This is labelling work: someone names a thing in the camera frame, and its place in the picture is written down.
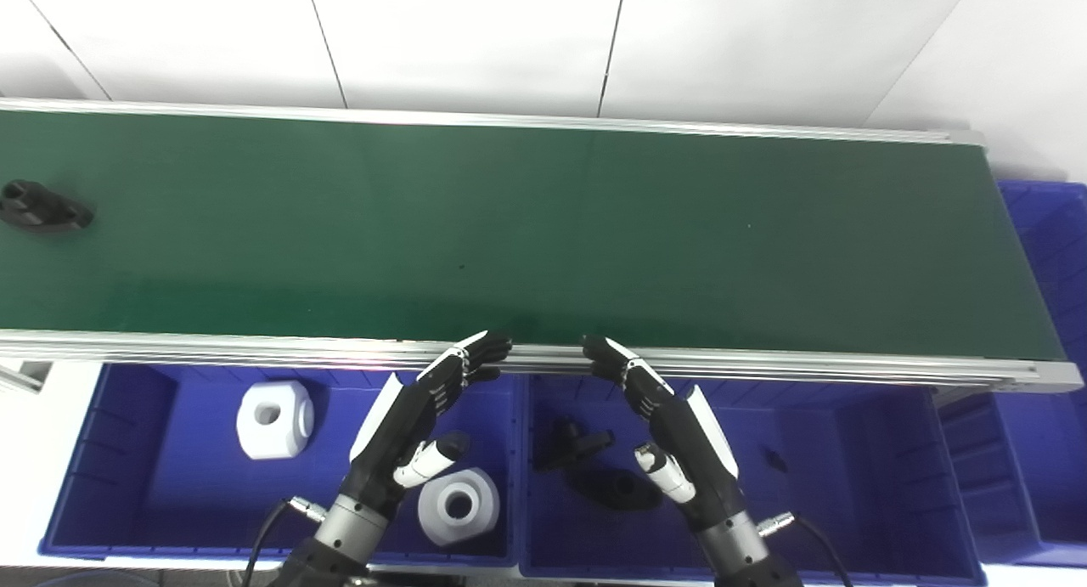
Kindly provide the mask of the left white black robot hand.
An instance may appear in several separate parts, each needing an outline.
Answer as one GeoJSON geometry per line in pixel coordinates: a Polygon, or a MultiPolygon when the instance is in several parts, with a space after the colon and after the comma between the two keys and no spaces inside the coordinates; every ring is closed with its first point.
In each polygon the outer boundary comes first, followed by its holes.
{"type": "Polygon", "coordinates": [[[448,347],[412,383],[392,375],[370,405],[351,448],[338,495],[354,510],[365,507],[392,520],[405,491],[454,466],[470,450],[465,432],[432,437],[437,420],[479,380],[497,379],[512,350],[504,334],[482,330],[448,347]]]}

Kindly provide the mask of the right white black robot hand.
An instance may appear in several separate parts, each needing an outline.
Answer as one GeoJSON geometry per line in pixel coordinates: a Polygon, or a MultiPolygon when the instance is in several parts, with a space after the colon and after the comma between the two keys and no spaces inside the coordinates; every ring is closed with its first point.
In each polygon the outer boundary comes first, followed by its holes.
{"type": "Polygon", "coordinates": [[[690,530],[736,528],[746,513],[738,464],[702,390],[694,385],[676,394],[644,358],[605,336],[584,336],[582,347],[594,375],[612,380],[648,424],[636,462],[690,530]]]}

